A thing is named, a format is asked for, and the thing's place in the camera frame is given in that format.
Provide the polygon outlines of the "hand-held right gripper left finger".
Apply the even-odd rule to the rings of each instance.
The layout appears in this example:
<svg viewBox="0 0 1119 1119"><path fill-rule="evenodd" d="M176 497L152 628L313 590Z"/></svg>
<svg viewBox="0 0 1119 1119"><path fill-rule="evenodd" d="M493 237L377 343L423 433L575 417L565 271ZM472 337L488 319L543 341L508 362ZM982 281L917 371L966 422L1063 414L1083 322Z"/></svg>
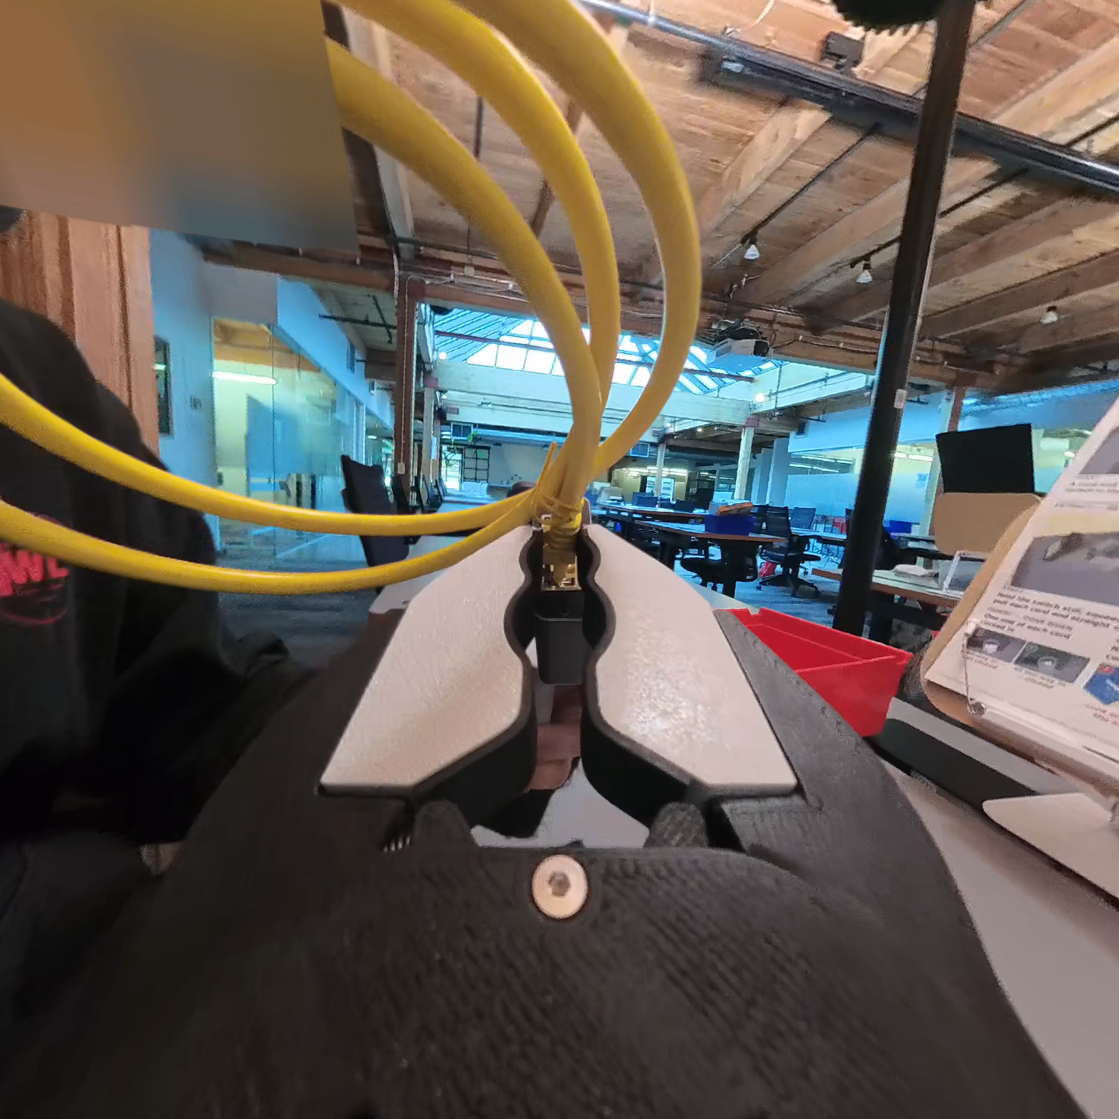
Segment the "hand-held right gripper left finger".
<svg viewBox="0 0 1119 1119"><path fill-rule="evenodd" d="M535 539L519 526L413 597L320 776L323 794L449 802L484 822L527 790L537 711L523 601Z"/></svg>

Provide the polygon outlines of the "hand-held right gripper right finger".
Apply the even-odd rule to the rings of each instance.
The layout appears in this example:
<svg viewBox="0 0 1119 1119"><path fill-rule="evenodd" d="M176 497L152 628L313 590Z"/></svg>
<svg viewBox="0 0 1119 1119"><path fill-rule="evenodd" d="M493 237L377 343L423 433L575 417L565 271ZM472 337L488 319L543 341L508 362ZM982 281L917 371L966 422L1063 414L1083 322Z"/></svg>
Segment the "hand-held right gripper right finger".
<svg viewBox="0 0 1119 1119"><path fill-rule="evenodd" d="M583 768L610 804L652 823L800 788L712 603L612 531L585 533Z"/></svg>

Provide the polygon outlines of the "black ethernet splitter box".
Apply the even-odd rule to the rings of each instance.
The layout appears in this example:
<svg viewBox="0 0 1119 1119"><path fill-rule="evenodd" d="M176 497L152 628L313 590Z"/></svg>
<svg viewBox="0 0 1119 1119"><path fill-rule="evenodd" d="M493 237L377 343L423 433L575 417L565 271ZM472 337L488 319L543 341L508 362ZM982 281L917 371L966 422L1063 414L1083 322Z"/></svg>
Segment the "black ethernet splitter box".
<svg viewBox="0 0 1119 1119"><path fill-rule="evenodd" d="M583 687L607 634L607 607L595 582L599 559L583 534L576 543L577 586L557 590L547 583L541 529L533 531L523 553L528 582L516 607L516 631L524 646L536 643L540 678L551 686Z"/></svg>

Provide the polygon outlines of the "person's left hand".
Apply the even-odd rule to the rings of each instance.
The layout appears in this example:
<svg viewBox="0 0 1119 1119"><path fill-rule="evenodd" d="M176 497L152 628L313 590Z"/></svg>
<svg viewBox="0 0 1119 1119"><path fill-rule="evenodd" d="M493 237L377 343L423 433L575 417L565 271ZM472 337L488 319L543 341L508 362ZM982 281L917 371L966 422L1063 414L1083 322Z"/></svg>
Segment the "person's left hand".
<svg viewBox="0 0 1119 1119"><path fill-rule="evenodd" d="M552 712L539 724L536 767L527 791L555 791L575 772L581 758L584 688L557 684L552 695Z"/></svg>

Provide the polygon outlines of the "red plastic bin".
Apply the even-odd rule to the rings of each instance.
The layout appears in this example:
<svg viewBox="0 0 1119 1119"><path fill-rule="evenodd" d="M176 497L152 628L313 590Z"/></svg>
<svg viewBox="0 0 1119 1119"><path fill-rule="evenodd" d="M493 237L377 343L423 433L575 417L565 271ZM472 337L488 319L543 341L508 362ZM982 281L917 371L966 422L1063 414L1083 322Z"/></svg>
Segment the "red plastic bin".
<svg viewBox="0 0 1119 1119"><path fill-rule="evenodd" d="M778 610L738 607L728 614L758 636L861 736L885 730L892 702L914 658L909 651Z"/></svg>

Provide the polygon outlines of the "black swivel chair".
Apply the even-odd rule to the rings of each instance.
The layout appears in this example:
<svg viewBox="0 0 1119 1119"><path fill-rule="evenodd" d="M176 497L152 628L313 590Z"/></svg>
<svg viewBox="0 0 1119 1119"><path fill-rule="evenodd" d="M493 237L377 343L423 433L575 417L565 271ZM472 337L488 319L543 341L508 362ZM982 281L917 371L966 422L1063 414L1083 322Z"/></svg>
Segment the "black swivel chair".
<svg viewBox="0 0 1119 1119"><path fill-rule="evenodd" d="M782 506L765 506L762 518L765 534L774 537L758 551L758 586L786 586L793 597L808 590L813 597L821 594L818 586L802 578L805 563L818 561L817 554L808 551L806 539L793 531L790 510Z"/></svg>

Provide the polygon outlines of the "dark grey slab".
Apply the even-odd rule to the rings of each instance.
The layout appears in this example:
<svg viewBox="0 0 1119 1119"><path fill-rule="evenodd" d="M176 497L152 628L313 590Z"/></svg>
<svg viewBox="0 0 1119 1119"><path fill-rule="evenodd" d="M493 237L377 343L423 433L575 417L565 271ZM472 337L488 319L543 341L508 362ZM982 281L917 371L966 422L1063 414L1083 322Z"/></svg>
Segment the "dark grey slab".
<svg viewBox="0 0 1119 1119"><path fill-rule="evenodd" d="M1069 784L961 723L892 700L884 728L868 743L890 764L981 811L986 802L1065 792Z"/></svg>

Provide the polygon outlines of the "wooden support column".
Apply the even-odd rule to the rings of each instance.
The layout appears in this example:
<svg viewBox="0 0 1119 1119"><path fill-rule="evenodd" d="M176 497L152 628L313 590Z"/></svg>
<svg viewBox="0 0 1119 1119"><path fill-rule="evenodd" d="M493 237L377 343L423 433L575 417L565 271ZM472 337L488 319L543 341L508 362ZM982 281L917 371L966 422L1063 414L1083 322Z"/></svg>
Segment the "wooden support column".
<svg viewBox="0 0 1119 1119"><path fill-rule="evenodd" d="M396 379L395 379L395 450L393 481L416 510L413 482L417 471L416 401L424 393L429 350L425 323L427 285L408 273L400 279L396 298Z"/></svg>

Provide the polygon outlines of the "cardboard box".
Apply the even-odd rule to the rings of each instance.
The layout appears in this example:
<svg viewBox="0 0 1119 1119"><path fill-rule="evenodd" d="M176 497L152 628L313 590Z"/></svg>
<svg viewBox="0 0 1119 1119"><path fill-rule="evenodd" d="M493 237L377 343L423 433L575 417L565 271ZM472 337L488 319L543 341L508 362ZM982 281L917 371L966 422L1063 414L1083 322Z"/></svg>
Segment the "cardboard box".
<svg viewBox="0 0 1119 1119"><path fill-rule="evenodd" d="M930 522L934 546L945 555L987 555L1014 521L1039 503L1037 494L940 493Z"/></svg>

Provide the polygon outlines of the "person's black hoodie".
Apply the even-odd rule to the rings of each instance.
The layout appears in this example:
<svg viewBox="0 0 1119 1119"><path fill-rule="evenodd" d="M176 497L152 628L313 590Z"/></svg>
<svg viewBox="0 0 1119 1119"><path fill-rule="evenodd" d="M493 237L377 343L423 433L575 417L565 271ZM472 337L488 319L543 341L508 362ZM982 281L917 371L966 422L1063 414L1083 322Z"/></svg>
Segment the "person's black hoodie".
<svg viewBox="0 0 1119 1119"><path fill-rule="evenodd" d="M47 317L3 298L3 374L166 471L132 411ZM128 549L215 565L204 517L95 477L3 425L3 501ZM214 591L135 581L3 537L2 1059L12 1073L124 907L313 672L236 636Z"/></svg>

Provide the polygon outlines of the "skylight window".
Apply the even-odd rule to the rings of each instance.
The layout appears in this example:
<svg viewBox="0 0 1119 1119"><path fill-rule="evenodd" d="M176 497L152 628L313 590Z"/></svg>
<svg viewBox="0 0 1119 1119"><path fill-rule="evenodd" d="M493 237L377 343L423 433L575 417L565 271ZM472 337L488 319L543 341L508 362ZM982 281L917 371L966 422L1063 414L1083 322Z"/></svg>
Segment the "skylight window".
<svg viewBox="0 0 1119 1119"><path fill-rule="evenodd" d="M433 329L440 361L509 371L564 374L551 335L537 318L452 309L433 317ZM620 335L612 381L626 386L646 386L660 351L658 339L625 330ZM716 369L713 355L710 347L693 345L677 389L692 395L713 395L736 382L752 381L742 373Z"/></svg>

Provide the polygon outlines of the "printed instruction board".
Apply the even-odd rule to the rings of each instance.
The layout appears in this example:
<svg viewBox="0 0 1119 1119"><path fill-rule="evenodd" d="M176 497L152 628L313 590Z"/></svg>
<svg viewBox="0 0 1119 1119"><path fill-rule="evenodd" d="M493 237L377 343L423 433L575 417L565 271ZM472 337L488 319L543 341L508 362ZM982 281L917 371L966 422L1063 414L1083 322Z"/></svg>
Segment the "printed instruction board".
<svg viewBox="0 0 1119 1119"><path fill-rule="evenodd" d="M932 643L944 714L1117 796L1118 405L1018 517Z"/></svg>

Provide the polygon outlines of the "black flat panel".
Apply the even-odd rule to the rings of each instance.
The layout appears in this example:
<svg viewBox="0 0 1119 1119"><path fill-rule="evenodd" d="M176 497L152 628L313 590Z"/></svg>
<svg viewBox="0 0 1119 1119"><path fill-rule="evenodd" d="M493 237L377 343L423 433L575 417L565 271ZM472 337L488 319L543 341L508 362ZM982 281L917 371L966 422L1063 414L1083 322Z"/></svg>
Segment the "black flat panel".
<svg viewBox="0 0 1119 1119"><path fill-rule="evenodd" d="M1034 494L1029 423L948 430L937 435L945 494Z"/></svg>

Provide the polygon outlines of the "white stand base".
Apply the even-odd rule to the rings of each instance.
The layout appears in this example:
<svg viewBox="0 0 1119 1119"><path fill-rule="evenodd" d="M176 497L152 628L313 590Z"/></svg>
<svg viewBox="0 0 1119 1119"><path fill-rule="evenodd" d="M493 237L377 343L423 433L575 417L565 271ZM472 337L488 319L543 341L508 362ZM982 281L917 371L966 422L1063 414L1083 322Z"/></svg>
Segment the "white stand base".
<svg viewBox="0 0 1119 1119"><path fill-rule="evenodd" d="M1023 843L1118 900L1118 800L1083 792L991 799L983 812Z"/></svg>

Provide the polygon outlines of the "black ceiling track rail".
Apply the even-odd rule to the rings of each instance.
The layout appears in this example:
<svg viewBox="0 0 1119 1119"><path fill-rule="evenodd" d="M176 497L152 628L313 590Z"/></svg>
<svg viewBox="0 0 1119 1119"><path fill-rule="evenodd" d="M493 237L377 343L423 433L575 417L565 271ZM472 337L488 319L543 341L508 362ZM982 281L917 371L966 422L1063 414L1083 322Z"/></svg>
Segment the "black ceiling track rail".
<svg viewBox="0 0 1119 1119"><path fill-rule="evenodd" d="M746 45L709 46L704 50L701 77L721 89L774 93L810 102L844 122L874 128L878 134L901 141L916 142L918 137L922 98L780 52ZM1063 186L1086 188L1101 197L1118 197L1117 164L974 116L957 116L953 152L983 157Z"/></svg>

